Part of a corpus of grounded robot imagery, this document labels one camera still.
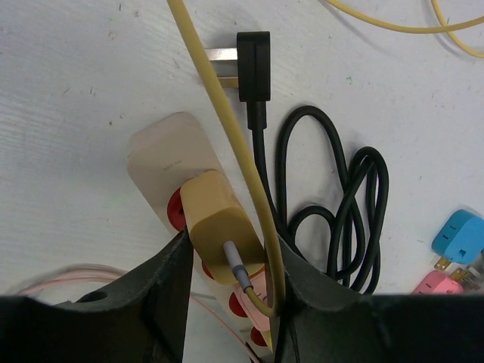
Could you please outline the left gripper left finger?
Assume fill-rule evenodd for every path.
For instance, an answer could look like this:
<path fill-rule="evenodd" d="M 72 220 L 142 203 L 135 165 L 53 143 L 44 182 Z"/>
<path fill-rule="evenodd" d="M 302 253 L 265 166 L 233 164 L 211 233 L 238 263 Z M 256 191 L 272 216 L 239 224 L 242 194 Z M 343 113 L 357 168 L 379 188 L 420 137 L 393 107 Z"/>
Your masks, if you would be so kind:
<path fill-rule="evenodd" d="M 3 362 L 180 362 L 194 251 L 186 231 L 75 302 L 1 297 Z"/>

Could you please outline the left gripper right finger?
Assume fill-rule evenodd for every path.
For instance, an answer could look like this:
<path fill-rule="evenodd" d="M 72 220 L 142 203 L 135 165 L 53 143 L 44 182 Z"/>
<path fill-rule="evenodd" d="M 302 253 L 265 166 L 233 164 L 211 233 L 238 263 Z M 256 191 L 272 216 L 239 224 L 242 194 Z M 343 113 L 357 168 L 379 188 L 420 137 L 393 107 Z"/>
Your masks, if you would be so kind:
<path fill-rule="evenodd" d="M 481 362 L 480 295 L 362 295 L 280 240 L 286 304 L 276 362 Z"/>

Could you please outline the pink plug adapter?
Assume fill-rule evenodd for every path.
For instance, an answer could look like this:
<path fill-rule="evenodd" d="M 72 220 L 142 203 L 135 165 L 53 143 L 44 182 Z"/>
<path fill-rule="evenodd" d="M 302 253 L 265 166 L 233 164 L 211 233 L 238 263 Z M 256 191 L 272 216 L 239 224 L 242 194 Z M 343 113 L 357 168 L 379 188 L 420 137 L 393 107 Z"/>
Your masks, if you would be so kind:
<path fill-rule="evenodd" d="M 413 294 L 462 294 L 464 288 L 451 275 L 443 271 L 431 271 L 415 287 Z"/>

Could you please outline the yellow charger plug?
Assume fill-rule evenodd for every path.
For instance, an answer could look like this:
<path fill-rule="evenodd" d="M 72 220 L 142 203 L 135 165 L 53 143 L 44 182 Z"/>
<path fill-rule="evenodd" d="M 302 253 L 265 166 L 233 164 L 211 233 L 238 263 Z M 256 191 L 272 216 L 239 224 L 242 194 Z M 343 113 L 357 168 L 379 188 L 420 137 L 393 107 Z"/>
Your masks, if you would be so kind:
<path fill-rule="evenodd" d="M 216 282 L 237 282 L 223 249 L 228 241 L 236 246 L 250 275 L 264 266 L 262 244 L 221 172 L 210 170 L 188 180 L 181 187 L 180 197 L 190 241 Z"/>

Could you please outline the blue plug adapter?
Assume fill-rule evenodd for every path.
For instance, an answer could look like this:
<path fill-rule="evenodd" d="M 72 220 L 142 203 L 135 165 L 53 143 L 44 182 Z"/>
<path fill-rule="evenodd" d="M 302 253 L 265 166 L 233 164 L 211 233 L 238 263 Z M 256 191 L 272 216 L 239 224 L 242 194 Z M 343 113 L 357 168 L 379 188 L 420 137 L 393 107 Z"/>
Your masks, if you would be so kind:
<path fill-rule="evenodd" d="M 464 209 L 454 212 L 432 242 L 440 256 L 435 269 L 444 271 L 452 263 L 469 265 L 483 251 L 483 218 Z"/>

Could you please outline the beige multicolour power strip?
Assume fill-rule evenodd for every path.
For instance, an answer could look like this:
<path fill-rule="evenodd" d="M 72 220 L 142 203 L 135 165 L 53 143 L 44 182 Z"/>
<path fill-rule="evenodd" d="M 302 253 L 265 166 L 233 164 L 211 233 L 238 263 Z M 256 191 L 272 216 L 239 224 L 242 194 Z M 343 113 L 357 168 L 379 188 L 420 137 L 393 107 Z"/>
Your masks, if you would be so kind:
<path fill-rule="evenodd" d="M 171 234 L 188 230 L 180 197 L 182 185 L 210 170 L 225 175 L 201 124 L 189 113 L 175 113 L 135 133 L 127 160 L 130 178 Z M 224 243 L 223 249 L 230 268 L 233 262 L 245 267 L 232 241 Z M 241 335 L 253 360 L 271 362 L 269 319 L 252 304 L 238 281 L 229 285 L 216 282 L 195 249 L 194 270 Z M 248 275 L 253 291 L 266 300 L 265 264 Z"/>

